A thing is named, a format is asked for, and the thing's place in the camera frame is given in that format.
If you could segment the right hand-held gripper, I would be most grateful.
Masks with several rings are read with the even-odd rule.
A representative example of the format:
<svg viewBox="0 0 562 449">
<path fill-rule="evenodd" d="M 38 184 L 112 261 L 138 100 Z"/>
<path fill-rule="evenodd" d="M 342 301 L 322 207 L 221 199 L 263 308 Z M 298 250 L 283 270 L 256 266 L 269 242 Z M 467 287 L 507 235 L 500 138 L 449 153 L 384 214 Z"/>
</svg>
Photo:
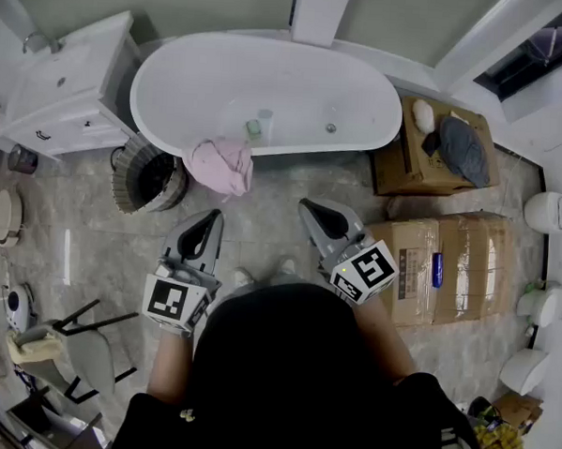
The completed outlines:
<svg viewBox="0 0 562 449">
<path fill-rule="evenodd" d="M 397 264 L 385 241 L 360 232 L 363 223 L 348 205 L 304 198 L 297 211 L 320 253 L 320 272 L 342 299 L 361 305 L 395 280 Z"/>
</svg>

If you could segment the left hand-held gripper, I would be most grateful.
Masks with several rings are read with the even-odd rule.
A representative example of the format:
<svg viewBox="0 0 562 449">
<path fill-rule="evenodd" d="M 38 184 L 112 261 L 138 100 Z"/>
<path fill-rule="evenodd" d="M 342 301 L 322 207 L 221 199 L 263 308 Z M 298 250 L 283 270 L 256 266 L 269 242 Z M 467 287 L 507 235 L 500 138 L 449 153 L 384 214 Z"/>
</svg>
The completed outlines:
<svg viewBox="0 0 562 449">
<path fill-rule="evenodd" d="M 164 240 L 162 257 L 169 261 L 159 261 L 156 271 L 145 278 L 142 314 L 173 335 L 193 335 L 221 286 L 212 274 L 223 223 L 221 211 L 186 218 Z"/>
</svg>

